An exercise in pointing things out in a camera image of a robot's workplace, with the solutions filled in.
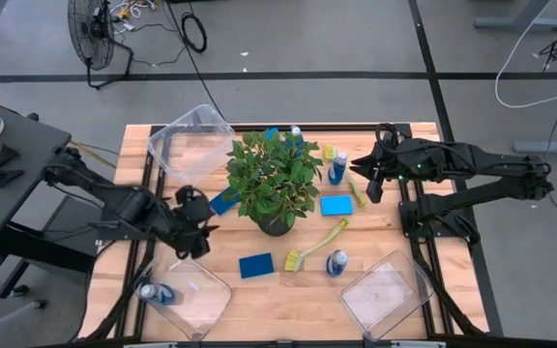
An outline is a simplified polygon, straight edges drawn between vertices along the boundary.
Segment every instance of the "green leaves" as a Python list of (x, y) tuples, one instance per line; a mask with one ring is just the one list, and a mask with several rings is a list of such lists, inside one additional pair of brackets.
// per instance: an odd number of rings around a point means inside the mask
[(266, 134), (247, 132), (242, 141), (233, 142), (229, 153), (232, 159), (226, 168), (231, 190), (223, 197), (230, 200), (240, 194), (240, 217), (253, 221), (276, 217), (291, 226), (296, 218), (306, 218), (306, 212), (315, 210), (313, 199), (319, 190), (312, 181), (315, 176), (321, 180), (318, 166), (323, 162), (311, 156), (310, 151), (319, 150), (319, 146), (305, 141), (296, 147), (290, 132), (282, 135), (283, 140), (278, 132), (272, 139), (267, 139)]

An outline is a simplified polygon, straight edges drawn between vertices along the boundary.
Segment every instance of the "white cable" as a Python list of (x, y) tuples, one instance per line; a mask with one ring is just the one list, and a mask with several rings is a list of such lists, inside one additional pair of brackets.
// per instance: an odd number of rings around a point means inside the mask
[(526, 34), (530, 31), (530, 29), (532, 28), (534, 23), (537, 21), (537, 19), (542, 15), (542, 13), (544, 13), (545, 10), (547, 10), (547, 7), (549, 6), (549, 4), (551, 4), (551, 2), (547, 3), (547, 5), (545, 5), (545, 7), (542, 8), (541, 12), (539, 14), (537, 14), (534, 17), (534, 19), (532, 19), (532, 22), (530, 23), (530, 25), (528, 25), (528, 27), (523, 32), (523, 34), (521, 34), (521, 36), (519, 37), (519, 40), (517, 40), (517, 43), (514, 45), (513, 50), (511, 51), (511, 54), (509, 55), (509, 58), (507, 59), (507, 62), (504, 63), (504, 66), (502, 66), (502, 69), (500, 70), (498, 75), (495, 76), (495, 98), (498, 100), (498, 102), (503, 104), (505, 107), (508, 107), (508, 108), (524, 108), (524, 107), (530, 107), (530, 106), (542, 104), (542, 103), (545, 103), (545, 102), (553, 102), (553, 101), (557, 100), (557, 97), (552, 97), (552, 98), (548, 98), (548, 99), (545, 99), (545, 100), (542, 100), (542, 101), (529, 102), (527, 104), (511, 105), (511, 104), (507, 104), (507, 103), (503, 102), (500, 99), (500, 95), (498, 94), (498, 82), (500, 80), (500, 75), (504, 72), (504, 69), (506, 69), (508, 64), (511, 62), (511, 59), (514, 56), (514, 52), (519, 47), (519, 44), (521, 43), (521, 40), (523, 40), (523, 37), (526, 36)]

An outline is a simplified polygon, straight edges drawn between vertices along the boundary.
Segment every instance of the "cleaning brush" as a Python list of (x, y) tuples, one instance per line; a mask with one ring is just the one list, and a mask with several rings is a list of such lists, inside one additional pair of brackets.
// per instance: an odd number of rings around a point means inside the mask
[(326, 236), (326, 238), (323, 241), (319, 242), (315, 246), (312, 246), (303, 252), (291, 250), (287, 255), (287, 260), (285, 260), (285, 270), (291, 271), (293, 273), (298, 272), (298, 270), (300, 270), (300, 266), (302, 266), (302, 262), (305, 260), (305, 257), (307, 257), (310, 253), (323, 247), (324, 245), (328, 244), (332, 239), (334, 239), (338, 235), (340, 231), (343, 230), (343, 227), (347, 226), (348, 223), (349, 222), (344, 217), (340, 220), (340, 223), (337, 226), (335, 226), (335, 228), (333, 228), (332, 232), (330, 232), (330, 234)]
[(331, 144), (324, 145), (324, 160), (326, 162), (332, 162), (337, 156), (337, 148)]
[(358, 186), (358, 183), (356, 183), (356, 180), (354, 180), (354, 178), (352, 178), (350, 175), (347, 175), (347, 182), (349, 183), (349, 185), (352, 186), (352, 192), (358, 200), (358, 206), (364, 207), (366, 204), (366, 199), (363, 196), (363, 192), (360, 191), (360, 187)]

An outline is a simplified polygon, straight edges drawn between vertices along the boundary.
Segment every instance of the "electric fan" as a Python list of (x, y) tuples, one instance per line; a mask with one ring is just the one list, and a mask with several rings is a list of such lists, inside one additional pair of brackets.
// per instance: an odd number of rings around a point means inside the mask
[[(113, 39), (113, 25), (106, 0), (69, 0), (68, 27), (74, 50), (87, 67), (87, 84), (97, 90), (124, 79), (131, 70), (132, 49)], [(128, 65), (124, 74), (101, 84), (92, 84), (90, 70), (106, 68), (113, 58), (114, 46), (124, 48), (128, 54)]]

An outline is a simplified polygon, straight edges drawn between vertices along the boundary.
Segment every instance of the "black desk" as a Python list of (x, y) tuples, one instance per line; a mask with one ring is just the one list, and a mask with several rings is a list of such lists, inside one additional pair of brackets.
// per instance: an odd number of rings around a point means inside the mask
[(27, 119), (0, 107), (5, 128), (3, 144), (20, 153), (1, 169), (23, 169), (24, 175), (0, 188), (0, 265), (9, 254), (46, 262), (54, 266), (87, 272), (93, 257), (37, 238), (41, 233), (11, 222), (11, 218), (42, 179), (42, 171), (57, 148), (66, 146), (71, 136), (61, 130)]

